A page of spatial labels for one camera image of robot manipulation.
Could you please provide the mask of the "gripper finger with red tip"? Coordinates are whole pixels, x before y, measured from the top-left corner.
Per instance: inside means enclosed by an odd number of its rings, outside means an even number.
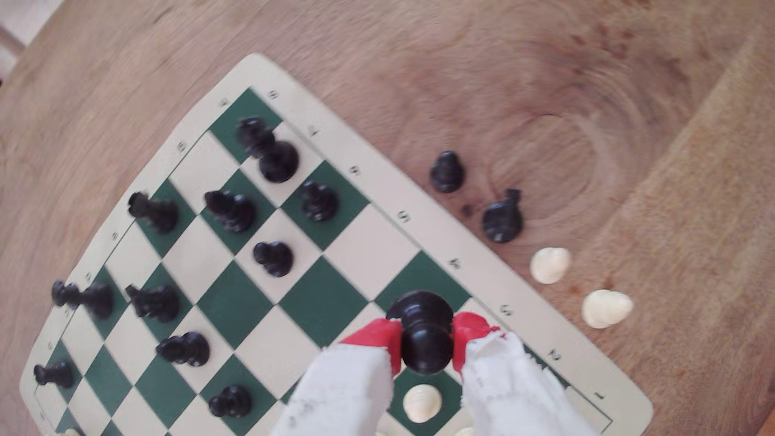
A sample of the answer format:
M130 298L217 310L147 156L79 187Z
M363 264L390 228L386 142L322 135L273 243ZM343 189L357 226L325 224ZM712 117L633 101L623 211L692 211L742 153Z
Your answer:
M526 352L518 334L474 312L452 319L452 366L478 435L596 435L557 377Z
M323 349L272 435L374 435L401 371L400 321L375 319Z

